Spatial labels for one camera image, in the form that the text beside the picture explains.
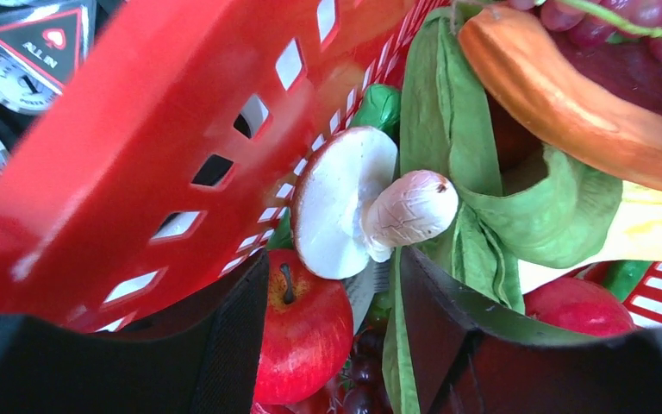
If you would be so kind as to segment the white brown mushroom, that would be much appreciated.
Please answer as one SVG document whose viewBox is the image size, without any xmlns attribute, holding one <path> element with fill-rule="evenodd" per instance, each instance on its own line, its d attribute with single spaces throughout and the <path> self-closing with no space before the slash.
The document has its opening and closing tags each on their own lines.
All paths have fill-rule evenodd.
<svg viewBox="0 0 662 414">
<path fill-rule="evenodd" d="M 398 149 L 382 130 L 335 135 L 304 168 L 292 198 L 291 234 L 303 264 L 324 279 L 347 279 L 385 262 L 395 248 L 445 232 L 459 195 L 444 175 L 397 175 Z"/>
</svg>

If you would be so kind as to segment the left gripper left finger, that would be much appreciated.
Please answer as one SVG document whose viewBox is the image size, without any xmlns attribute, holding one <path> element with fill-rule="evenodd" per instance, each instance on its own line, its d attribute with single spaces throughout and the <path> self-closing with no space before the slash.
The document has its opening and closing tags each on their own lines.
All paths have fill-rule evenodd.
<svg viewBox="0 0 662 414">
<path fill-rule="evenodd" d="M 115 332 L 0 315 L 0 413 L 248 413 L 269 256 Z"/>
</svg>

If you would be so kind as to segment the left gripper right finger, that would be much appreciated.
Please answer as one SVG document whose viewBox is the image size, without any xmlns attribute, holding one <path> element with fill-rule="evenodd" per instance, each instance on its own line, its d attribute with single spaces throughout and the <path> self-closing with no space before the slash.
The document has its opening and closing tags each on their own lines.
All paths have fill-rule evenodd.
<svg viewBox="0 0 662 414">
<path fill-rule="evenodd" d="M 399 276 L 424 413 L 662 413 L 662 328 L 600 339 L 460 284 L 415 248 Z"/>
</svg>

